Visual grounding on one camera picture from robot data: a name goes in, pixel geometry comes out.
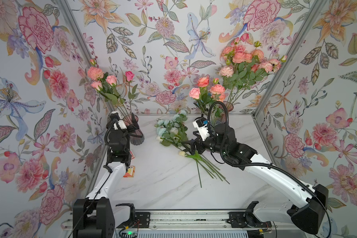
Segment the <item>smoky pink glass vase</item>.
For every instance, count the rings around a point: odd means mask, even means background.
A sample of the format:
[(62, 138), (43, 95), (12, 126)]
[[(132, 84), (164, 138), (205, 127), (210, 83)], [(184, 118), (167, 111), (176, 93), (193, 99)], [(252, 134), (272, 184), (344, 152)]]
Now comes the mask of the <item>smoky pink glass vase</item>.
[(123, 121), (129, 131), (131, 144), (135, 146), (141, 145), (144, 142), (145, 137), (139, 127), (138, 117), (135, 114), (130, 114), (125, 116)]

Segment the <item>pink rose spray stem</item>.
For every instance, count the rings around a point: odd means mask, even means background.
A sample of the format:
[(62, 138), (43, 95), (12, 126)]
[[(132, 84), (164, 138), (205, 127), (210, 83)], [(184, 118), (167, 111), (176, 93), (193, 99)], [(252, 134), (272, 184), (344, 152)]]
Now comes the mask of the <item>pink rose spray stem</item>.
[[(208, 104), (212, 105), (214, 102), (224, 102), (226, 98), (225, 87), (219, 83), (219, 79), (216, 78), (214, 85), (208, 92)], [(216, 104), (211, 110), (211, 119), (217, 120), (223, 113), (223, 107), (220, 104)]]

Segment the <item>light pink rose stem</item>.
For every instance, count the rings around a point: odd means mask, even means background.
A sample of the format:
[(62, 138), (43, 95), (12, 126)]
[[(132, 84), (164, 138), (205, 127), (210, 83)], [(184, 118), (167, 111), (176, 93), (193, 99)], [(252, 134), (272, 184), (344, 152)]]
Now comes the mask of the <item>light pink rose stem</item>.
[(124, 102), (126, 101), (122, 94), (116, 89), (115, 85), (107, 82), (93, 81), (91, 86), (108, 102), (114, 110), (119, 111), (123, 116), (126, 115)]

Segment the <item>coral pink rose stem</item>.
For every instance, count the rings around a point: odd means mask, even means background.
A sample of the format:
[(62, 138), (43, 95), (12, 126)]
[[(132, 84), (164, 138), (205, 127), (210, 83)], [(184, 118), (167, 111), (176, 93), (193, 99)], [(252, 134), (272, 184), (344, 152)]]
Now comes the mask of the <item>coral pink rose stem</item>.
[(199, 96), (196, 99), (196, 103), (203, 114), (206, 114), (209, 110), (210, 105), (214, 102), (212, 94), (210, 92), (210, 77), (202, 77), (198, 80), (197, 86), (199, 89)]

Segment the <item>small pink rose stem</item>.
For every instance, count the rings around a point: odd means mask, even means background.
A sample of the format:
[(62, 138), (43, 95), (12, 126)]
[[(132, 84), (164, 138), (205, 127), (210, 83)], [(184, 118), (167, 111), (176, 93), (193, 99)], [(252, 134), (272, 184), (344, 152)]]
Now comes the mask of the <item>small pink rose stem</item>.
[(126, 92), (125, 86), (123, 84), (118, 84), (118, 79), (114, 75), (107, 76), (106, 80), (106, 93), (110, 103), (122, 113), (123, 116), (128, 115), (126, 102)]

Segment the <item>magenta pink rose stem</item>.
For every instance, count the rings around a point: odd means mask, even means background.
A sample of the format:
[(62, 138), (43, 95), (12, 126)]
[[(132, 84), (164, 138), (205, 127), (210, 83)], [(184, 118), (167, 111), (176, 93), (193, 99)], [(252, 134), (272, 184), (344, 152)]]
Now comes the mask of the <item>magenta pink rose stem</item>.
[(132, 86), (133, 80), (135, 78), (135, 75), (132, 71), (126, 71), (126, 81), (128, 83), (129, 87), (129, 92), (128, 92), (128, 99), (129, 99), (129, 105), (130, 105), (130, 114), (132, 114), (132, 102), (134, 99), (137, 98), (137, 84), (135, 86)]

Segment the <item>pale pink carnation stem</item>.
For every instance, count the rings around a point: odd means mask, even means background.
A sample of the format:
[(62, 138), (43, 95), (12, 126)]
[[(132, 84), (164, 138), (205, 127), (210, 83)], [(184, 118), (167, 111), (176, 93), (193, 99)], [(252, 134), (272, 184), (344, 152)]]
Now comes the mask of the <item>pale pink carnation stem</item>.
[(228, 102), (232, 104), (233, 92), (238, 74), (234, 71), (234, 68), (232, 66), (224, 66), (220, 69), (219, 75), (223, 79), (222, 86), (226, 90), (229, 90)]

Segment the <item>peach pink peony stem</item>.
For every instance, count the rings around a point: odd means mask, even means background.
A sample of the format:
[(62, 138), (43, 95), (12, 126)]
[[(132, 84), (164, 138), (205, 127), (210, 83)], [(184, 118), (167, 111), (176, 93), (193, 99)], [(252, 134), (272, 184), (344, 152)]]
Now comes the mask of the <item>peach pink peony stem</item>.
[(100, 69), (99, 66), (97, 65), (97, 62), (94, 59), (91, 59), (90, 69), (87, 71), (87, 75), (93, 81), (105, 82), (107, 76), (109, 76), (110, 74), (108, 72), (103, 72), (103, 70)]

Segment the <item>pink rose cluster stem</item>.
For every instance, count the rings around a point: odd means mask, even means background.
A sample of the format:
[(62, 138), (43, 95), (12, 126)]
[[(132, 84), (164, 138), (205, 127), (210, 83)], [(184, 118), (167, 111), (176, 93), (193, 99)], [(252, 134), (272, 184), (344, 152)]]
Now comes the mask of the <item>pink rose cluster stem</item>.
[(229, 90), (227, 101), (234, 104), (241, 94), (255, 84), (255, 73), (252, 71), (256, 57), (236, 38), (225, 47), (221, 56), (226, 65), (221, 67), (219, 75), (223, 78), (223, 87)]

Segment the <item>large pink rose stem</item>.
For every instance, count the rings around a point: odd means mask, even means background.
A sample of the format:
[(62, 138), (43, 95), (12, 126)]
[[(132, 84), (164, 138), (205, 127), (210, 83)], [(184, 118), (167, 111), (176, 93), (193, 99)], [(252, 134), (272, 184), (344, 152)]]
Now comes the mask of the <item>large pink rose stem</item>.
[(200, 109), (200, 111), (205, 114), (207, 112), (207, 92), (204, 88), (192, 88), (189, 92), (189, 97), (194, 100), (194, 104), (196, 107)]

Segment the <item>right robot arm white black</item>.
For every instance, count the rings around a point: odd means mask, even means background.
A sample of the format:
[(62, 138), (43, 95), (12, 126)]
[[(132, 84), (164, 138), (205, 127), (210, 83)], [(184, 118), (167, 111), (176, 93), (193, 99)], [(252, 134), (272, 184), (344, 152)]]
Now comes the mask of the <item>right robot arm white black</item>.
[(304, 183), (291, 173), (266, 160), (252, 147), (238, 143), (235, 131), (228, 124), (211, 128), (205, 118), (193, 122), (195, 139), (184, 142), (192, 156), (204, 151), (218, 153), (222, 161), (250, 173), (268, 183), (285, 199), (277, 202), (252, 201), (245, 210), (245, 223), (292, 223), (305, 233), (317, 236), (324, 218), (328, 218), (328, 189)]

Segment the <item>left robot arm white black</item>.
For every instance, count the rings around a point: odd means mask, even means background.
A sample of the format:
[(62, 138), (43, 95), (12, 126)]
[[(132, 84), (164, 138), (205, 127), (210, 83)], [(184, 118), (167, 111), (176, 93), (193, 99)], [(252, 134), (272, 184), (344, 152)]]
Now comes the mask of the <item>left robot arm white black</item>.
[(122, 205), (120, 211), (127, 213), (116, 223), (115, 206), (110, 202), (131, 164), (129, 130), (111, 127), (106, 131), (104, 142), (107, 146), (105, 174), (85, 199), (78, 199), (73, 205), (73, 228), (69, 235), (74, 238), (112, 238), (118, 224), (132, 220), (131, 206)]

